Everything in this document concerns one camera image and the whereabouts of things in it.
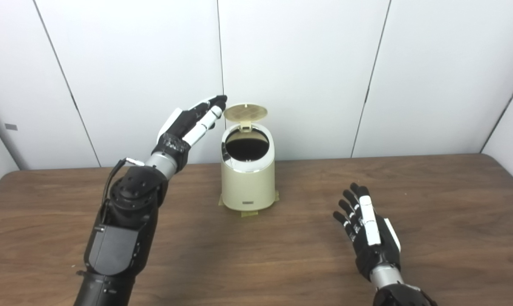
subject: white finger segment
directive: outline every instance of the white finger segment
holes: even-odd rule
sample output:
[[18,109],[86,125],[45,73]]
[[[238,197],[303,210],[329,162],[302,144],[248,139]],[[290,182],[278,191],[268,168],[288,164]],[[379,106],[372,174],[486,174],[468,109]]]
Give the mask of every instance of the white finger segment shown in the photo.
[[364,227],[366,228],[366,240],[368,241],[368,245],[375,246],[376,244],[381,244],[381,237],[379,236],[379,228],[377,228],[371,198],[369,195],[363,195],[359,198],[359,203]]

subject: wire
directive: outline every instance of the wire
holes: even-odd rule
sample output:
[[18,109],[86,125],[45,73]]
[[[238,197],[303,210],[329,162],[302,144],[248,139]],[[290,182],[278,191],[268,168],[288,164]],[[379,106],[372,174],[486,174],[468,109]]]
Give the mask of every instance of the wire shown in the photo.
[[[107,192],[109,191],[109,186],[111,185],[111,181],[113,180],[116,173],[126,164],[126,159],[121,159],[116,165],[113,167],[111,172],[109,173],[109,177],[105,182],[105,188],[103,188],[103,196],[101,197],[101,208],[105,205],[105,200],[107,199]],[[103,214],[102,222],[105,221],[105,213]]]

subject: wooden table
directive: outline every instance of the wooden table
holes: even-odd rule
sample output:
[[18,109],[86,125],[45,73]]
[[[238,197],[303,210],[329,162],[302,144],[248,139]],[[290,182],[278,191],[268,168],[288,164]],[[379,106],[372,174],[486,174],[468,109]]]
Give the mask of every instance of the wooden table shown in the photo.
[[[109,168],[19,171],[0,181],[0,306],[71,306]],[[278,162],[281,200],[241,218],[217,205],[218,164],[170,183],[130,305],[370,306],[332,218],[369,187],[402,243],[402,275],[441,306],[513,305],[513,178],[486,155]]]

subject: yellow tape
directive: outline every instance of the yellow tape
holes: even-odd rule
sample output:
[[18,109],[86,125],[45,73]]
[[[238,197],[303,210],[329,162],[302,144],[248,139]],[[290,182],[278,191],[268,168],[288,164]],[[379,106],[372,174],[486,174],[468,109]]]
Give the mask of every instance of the yellow tape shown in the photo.
[[241,217],[250,217],[251,215],[258,215],[258,211],[241,211]]

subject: black robotic forearm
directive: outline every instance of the black robotic forearm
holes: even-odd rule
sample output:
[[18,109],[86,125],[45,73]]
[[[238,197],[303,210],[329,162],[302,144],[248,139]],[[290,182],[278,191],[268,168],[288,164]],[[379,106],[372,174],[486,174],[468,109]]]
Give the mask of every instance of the black robotic forearm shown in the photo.
[[343,192],[349,203],[339,202],[346,216],[334,211],[334,218],[353,242],[360,274],[377,289],[373,306],[437,306],[421,289],[404,283],[400,242],[388,219],[375,213],[368,189],[353,183],[351,190]]
[[147,165],[118,179],[97,214],[85,251],[87,271],[75,306],[126,306],[143,270],[167,192],[167,178]]
[[[122,159],[113,168],[85,251],[87,271],[74,306],[126,306],[136,276],[145,268],[169,180],[187,163],[190,148],[221,117],[226,96],[177,109],[166,121],[151,157]],[[109,185],[130,162],[126,174]]]

